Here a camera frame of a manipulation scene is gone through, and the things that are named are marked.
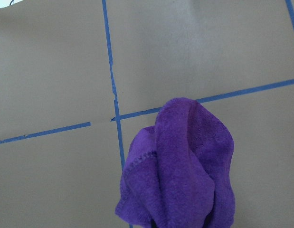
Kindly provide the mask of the purple cloth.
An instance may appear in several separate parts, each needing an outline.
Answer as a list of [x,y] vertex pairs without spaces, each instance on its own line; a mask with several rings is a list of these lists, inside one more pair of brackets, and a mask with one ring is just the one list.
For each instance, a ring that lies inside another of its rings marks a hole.
[[231,227],[233,150],[227,127],[200,103],[170,100],[131,143],[116,215],[144,228]]

